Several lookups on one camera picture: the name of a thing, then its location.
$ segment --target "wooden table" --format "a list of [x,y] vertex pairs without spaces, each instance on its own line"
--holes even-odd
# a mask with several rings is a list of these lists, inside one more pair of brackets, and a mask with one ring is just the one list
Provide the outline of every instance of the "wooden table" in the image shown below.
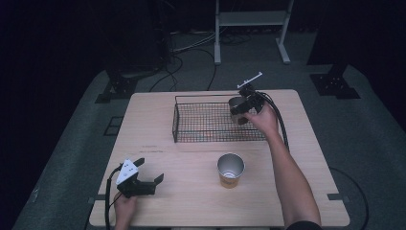
[[[281,111],[290,151],[307,177],[320,208],[324,226],[346,226],[350,218],[338,194],[305,109],[294,90],[261,90]],[[139,179],[153,181],[165,174],[155,195],[140,196],[133,226],[154,227],[263,227],[283,226],[281,204],[275,188],[272,159],[264,141],[174,143],[172,136],[175,96],[189,103],[208,98],[227,103],[236,91],[136,93],[131,97],[120,133],[99,190],[105,194],[106,179],[126,158],[141,157],[146,163]],[[219,183],[217,159],[226,152],[239,154],[245,172],[234,189]],[[117,188],[112,183],[111,198]],[[97,200],[90,216],[94,226],[104,226],[104,201]],[[110,210],[115,223],[114,208]]]

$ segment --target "hand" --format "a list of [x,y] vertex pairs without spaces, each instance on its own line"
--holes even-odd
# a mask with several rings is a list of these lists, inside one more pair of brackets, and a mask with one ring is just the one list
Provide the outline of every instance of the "hand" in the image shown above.
[[271,137],[273,134],[279,134],[278,119],[274,109],[268,104],[264,103],[262,110],[259,114],[251,114],[249,112],[244,114],[244,117],[266,137]]
[[116,211],[116,227],[115,230],[127,229],[135,214],[137,196],[126,198],[122,193],[118,192],[114,196],[114,209]]

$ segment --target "white shelf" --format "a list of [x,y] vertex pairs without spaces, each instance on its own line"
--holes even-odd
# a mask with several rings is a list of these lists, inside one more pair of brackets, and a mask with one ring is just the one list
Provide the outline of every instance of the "white shelf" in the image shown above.
[[238,11],[221,12],[219,26],[283,25],[286,11]]
[[214,64],[221,64],[220,27],[224,26],[272,26],[281,25],[281,37],[277,38],[277,46],[284,64],[289,64],[289,55],[283,42],[292,13],[294,0],[288,0],[286,11],[220,11],[219,0],[215,1],[215,42]]

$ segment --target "metal wire basket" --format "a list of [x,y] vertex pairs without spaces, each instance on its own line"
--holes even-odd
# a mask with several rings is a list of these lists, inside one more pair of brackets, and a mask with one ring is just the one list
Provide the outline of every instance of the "metal wire basket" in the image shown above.
[[250,122],[233,123],[228,103],[179,103],[177,97],[172,126],[175,143],[265,140]]

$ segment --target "dark background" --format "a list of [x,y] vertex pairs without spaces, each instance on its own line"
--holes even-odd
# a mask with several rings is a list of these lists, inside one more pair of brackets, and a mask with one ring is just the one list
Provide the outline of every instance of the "dark background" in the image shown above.
[[[156,68],[166,57],[168,32],[214,28],[214,1],[163,3],[0,3],[0,207],[6,214],[0,220],[6,229],[24,207],[86,87],[107,64]],[[221,1],[224,11],[233,6],[278,10],[286,2]],[[289,24],[291,32],[319,29],[309,64],[347,60],[366,75],[403,128],[405,9],[395,0],[296,0]]]

